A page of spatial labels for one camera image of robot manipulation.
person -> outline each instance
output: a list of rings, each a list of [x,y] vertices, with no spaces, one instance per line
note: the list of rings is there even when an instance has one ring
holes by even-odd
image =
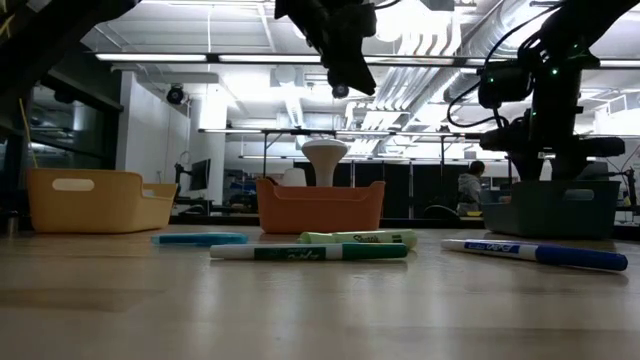
[[[467,216],[471,211],[480,211],[480,177],[484,173],[484,163],[474,161],[469,170],[458,177],[458,208],[459,216]]]

light green highlighter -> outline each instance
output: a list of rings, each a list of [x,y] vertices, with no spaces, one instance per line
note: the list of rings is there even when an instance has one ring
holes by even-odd
[[[385,230],[367,232],[311,233],[305,232],[298,238],[299,244],[339,244],[339,243],[392,244],[402,243],[413,249],[418,237],[413,230]]]

white funnel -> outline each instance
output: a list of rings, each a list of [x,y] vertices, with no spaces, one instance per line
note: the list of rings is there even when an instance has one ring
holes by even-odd
[[[311,140],[302,145],[302,153],[316,171],[316,186],[333,186],[333,170],[348,150],[338,140]]]

orange plastic bin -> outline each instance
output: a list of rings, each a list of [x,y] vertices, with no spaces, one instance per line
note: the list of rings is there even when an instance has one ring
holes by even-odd
[[[384,185],[376,181],[367,188],[289,187],[260,179],[260,227],[270,234],[377,230]]]
[[[143,184],[137,173],[31,169],[31,222],[43,233],[128,233],[169,223],[175,184]]]

green marker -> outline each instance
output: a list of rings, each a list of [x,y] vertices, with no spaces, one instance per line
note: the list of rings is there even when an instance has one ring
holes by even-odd
[[[387,230],[367,232],[341,232],[341,233],[311,233],[306,232],[298,239],[300,244],[340,244],[340,243],[366,243],[366,244],[405,244],[413,249],[418,243],[418,237],[413,230]]]
[[[398,259],[407,256],[404,244],[277,244],[277,245],[213,245],[214,259],[227,260],[373,260]]]

